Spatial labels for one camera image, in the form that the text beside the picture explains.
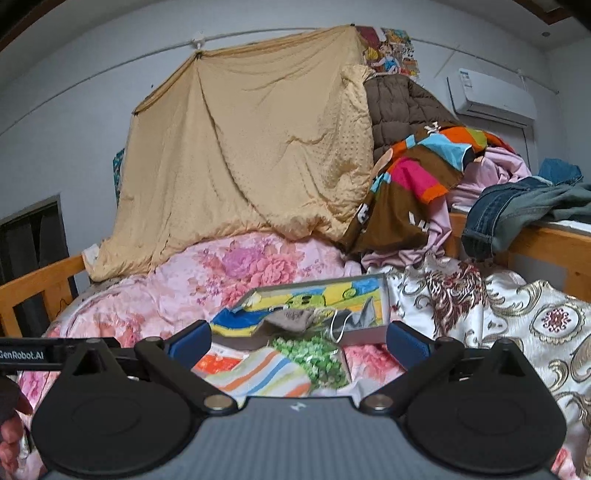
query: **cartoon poster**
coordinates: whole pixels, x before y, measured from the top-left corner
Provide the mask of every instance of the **cartoon poster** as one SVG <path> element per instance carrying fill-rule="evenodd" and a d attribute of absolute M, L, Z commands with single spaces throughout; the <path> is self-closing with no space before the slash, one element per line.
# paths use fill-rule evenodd
<path fill-rule="evenodd" d="M 413 43 L 404 30 L 357 27 L 357 31 L 365 43 L 363 56 L 368 67 L 381 75 L 399 73 L 420 82 Z"/>

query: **box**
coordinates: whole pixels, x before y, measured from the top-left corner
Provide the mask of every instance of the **box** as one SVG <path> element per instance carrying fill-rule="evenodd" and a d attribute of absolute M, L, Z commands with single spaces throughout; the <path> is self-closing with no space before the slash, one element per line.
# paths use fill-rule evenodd
<path fill-rule="evenodd" d="M 338 339 L 339 346 L 385 343 L 390 321 L 388 292 L 384 274 L 255 288 L 232 311 L 260 312 L 260 322 L 229 326 L 213 319 L 213 341 L 237 350 L 256 350 L 275 335 L 285 334 L 268 323 L 263 327 L 266 314 L 277 309 L 314 307 L 319 314 L 307 335 Z"/>

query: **blue gripper pad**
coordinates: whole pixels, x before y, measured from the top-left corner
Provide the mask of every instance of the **blue gripper pad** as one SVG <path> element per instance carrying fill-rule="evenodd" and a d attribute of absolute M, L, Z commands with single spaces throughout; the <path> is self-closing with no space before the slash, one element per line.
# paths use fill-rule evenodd
<path fill-rule="evenodd" d="M 198 320 L 164 342 L 164 352 L 182 366 L 192 369 L 212 346 L 212 330 Z"/>
<path fill-rule="evenodd" d="M 409 370 L 417 363 L 429 358 L 435 342 L 416 330 L 396 320 L 388 325 L 386 347 L 396 361 Z"/>

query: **white wall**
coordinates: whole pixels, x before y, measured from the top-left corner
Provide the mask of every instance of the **white wall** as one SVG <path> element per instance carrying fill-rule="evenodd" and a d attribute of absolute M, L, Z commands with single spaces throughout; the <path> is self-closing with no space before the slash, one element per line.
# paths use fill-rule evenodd
<path fill-rule="evenodd" d="M 351 22 L 403 28 L 412 37 L 457 46 L 551 83 L 542 52 L 492 24 L 430 0 L 169 0 L 89 31 L 11 83 L 0 93 L 0 132 L 85 77 L 186 41 L 199 30 L 212 35 Z M 273 35 L 212 41 L 206 48 Z M 423 84 L 448 107 L 445 79 L 460 67 L 521 85 L 516 75 L 463 54 L 455 54 L 436 77 L 451 52 L 424 43 L 416 43 L 415 49 Z M 71 254 L 109 236 L 116 212 L 111 160 L 125 145 L 130 112 L 189 53 L 189 47 L 168 51 L 83 82 L 0 134 L 0 218 L 59 193 Z M 564 157 L 565 146 L 556 96 L 534 82 L 528 88 L 540 111 L 530 134 L 536 170 L 536 157 Z"/>
<path fill-rule="evenodd" d="M 552 50 L 548 59 L 560 91 L 558 98 L 566 127 L 568 154 L 562 159 L 579 165 L 586 180 L 591 181 L 591 38 Z"/>

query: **air conditioner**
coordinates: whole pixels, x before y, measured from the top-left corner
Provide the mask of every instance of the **air conditioner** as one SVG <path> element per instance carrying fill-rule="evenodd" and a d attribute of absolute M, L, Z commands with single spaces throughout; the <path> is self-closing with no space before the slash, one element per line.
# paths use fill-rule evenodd
<path fill-rule="evenodd" d="M 498 78 L 460 69 L 447 77 L 453 109 L 461 115 L 477 116 L 525 128 L 537 118 L 532 96 L 524 89 Z"/>

